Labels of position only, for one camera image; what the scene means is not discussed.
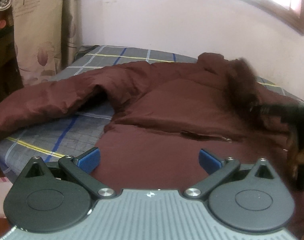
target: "black circular pad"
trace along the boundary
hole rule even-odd
[[[260,211],[269,208],[273,199],[271,196],[260,190],[243,190],[236,194],[235,201],[244,209],[252,211]]]
[[[41,178],[27,178],[9,191],[4,212],[11,224],[31,232],[49,233],[69,228],[86,216],[92,202],[83,187]]]
[[[30,208],[39,211],[52,210],[59,207],[65,197],[60,191],[53,189],[41,189],[31,193],[27,197],[27,203]]]
[[[209,196],[208,207],[235,229],[262,233],[284,226],[293,214],[294,201],[281,182],[256,178],[217,187]]]

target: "yellow stripe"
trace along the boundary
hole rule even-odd
[[[127,56],[105,55],[105,54],[91,54],[91,53],[88,53],[87,55],[96,55],[96,56],[103,56],[103,57],[125,57],[125,58],[134,58],[134,59],[144,59],[144,60],[146,60],[145,57],[127,57]],[[161,59],[153,59],[153,58],[149,58],[149,60],[155,60],[155,61],[160,61],[160,62],[174,62],[174,61],[161,60]]]
[[[29,143],[26,143],[24,141],[21,141],[21,140],[16,140],[12,137],[7,137],[8,140],[12,141],[12,142],[16,142],[17,144],[20,144],[26,148],[29,148],[29,149],[32,149],[32,150],[35,150],[37,152],[40,152],[40,153],[44,153],[46,155],[51,155],[51,156],[54,156],[54,157],[57,157],[57,158],[61,158],[65,155],[63,154],[60,154],[60,153],[55,153],[55,152],[51,152],[51,151],[48,151],[48,150],[45,150],[45,149],[42,149],[42,148],[39,148],[39,147],[36,147],[32,144],[29,144]]]
[[[261,82],[258,82],[258,83],[261,84],[261,85],[264,85],[264,86],[271,86],[271,87],[280,88],[280,86],[277,86],[277,85],[272,85],[272,84],[268,84],[268,83],[261,83]]]

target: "mattress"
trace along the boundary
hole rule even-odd
[[[93,69],[132,61],[145,60],[150,64],[197,61],[192,57],[169,52],[115,46],[97,46],[83,54],[52,80],[66,79]],[[269,90],[304,103],[264,78],[257,77],[257,81]],[[95,104],[85,105],[72,116],[20,129],[0,142],[0,167],[7,178],[14,182],[33,156],[41,156],[45,162],[57,161],[64,155],[77,156],[95,145],[103,135],[104,126],[110,122],[113,113],[108,101],[102,99]]]

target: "blue stripe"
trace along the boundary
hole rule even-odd
[[[126,48],[124,48],[124,50],[121,52],[120,56],[123,56],[123,54],[125,53],[125,51],[126,51]],[[113,65],[116,65],[116,63],[117,63],[120,59],[121,59],[121,57],[118,57],[118,58],[116,59],[116,61],[113,63]]]
[[[77,120],[78,115],[74,115],[71,119],[71,122],[69,123],[69,125],[63,130],[63,132],[61,133],[61,135],[59,136],[59,138],[57,139],[56,144],[54,145],[52,151],[56,152],[63,140],[63,138],[66,136],[66,134],[68,133],[68,131],[74,126],[75,121]],[[48,162],[51,159],[51,155],[47,156],[47,158],[44,160],[44,162]]]
[[[6,163],[3,162],[3,160],[1,160],[1,159],[0,159],[0,169],[2,171],[5,171],[5,170],[9,169],[9,167],[6,165]]]

